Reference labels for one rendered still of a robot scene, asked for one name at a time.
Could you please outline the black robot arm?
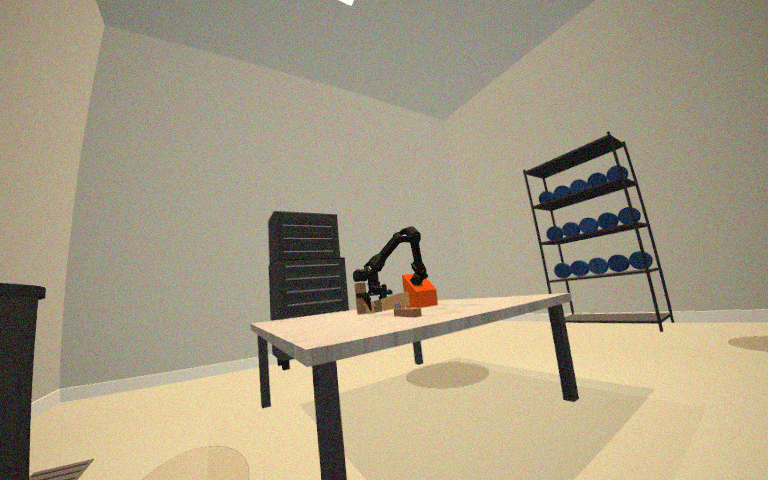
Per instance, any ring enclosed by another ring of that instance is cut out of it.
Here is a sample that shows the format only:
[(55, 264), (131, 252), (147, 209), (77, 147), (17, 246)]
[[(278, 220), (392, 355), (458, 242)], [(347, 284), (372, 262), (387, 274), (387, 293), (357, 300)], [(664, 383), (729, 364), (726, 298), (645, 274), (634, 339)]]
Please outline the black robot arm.
[[(406, 236), (402, 236), (406, 234)], [(385, 245), (385, 247), (376, 255), (374, 255), (363, 267), (364, 269), (356, 269), (353, 272), (354, 282), (379, 280), (378, 272), (382, 270), (385, 265), (386, 259), (395, 250), (395, 248), (402, 242), (408, 242), (411, 244), (412, 254), (414, 262), (411, 263), (412, 269), (415, 272), (410, 279), (413, 286), (423, 286), (423, 280), (428, 278), (427, 270), (422, 262), (419, 242), (421, 240), (421, 234), (413, 227), (404, 228), (399, 232), (393, 234), (393, 237)], [(369, 268), (371, 267), (371, 270)], [(386, 284), (377, 283), (377, 285), (371, 284), (370, 293), (384, 294), (387, 291)]]

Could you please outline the long tan wooden rail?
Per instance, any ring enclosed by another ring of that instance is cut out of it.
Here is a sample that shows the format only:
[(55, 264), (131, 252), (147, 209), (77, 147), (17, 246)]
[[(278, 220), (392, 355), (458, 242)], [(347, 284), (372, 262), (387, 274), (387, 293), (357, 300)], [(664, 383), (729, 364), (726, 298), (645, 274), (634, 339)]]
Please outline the long tan wooden rail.
[(371, 302), (372, 312), (370, 312), (366, 304), (367, 315), (394, 310), (395, 309), (394, 303), (400, 303), (400, 308), (411, 306), (408, 292), (403, 292), (400, 294), (396, 294), (390, 297), (386, 297), (386, 298)]

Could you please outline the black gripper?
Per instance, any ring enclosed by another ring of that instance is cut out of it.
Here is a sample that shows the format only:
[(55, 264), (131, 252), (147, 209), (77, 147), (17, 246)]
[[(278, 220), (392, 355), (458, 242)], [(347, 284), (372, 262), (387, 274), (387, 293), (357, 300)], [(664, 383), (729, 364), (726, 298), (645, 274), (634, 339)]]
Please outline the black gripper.
[(373, 293), (373, 295), (372, 295), (370, 293), (371, 284), (377, 285), (377, 283), (380, 283), (379, 280), (368, 281), (368, 283), (367, 283), (367, 285), (369, 287), (368, 293), (367, 292), (362, 292), (362, 293), (357, 293), (356, 294), (356, 298), (363, 298), (362, 300), (365, 301), (365, 303), (367, 304), (370, 312), (372, 312), (372, 308), (371, 308), (371, 298), (369, 296), (380, 295), (380, 297), (379, 297), (379, 300), (380, 300), (380, 299), (388, 297), (387, 295), (392, 295), (393, 294), (392, 290), (390, 289), (390, 290), (384, 291), (384, 294), (374, 294)]

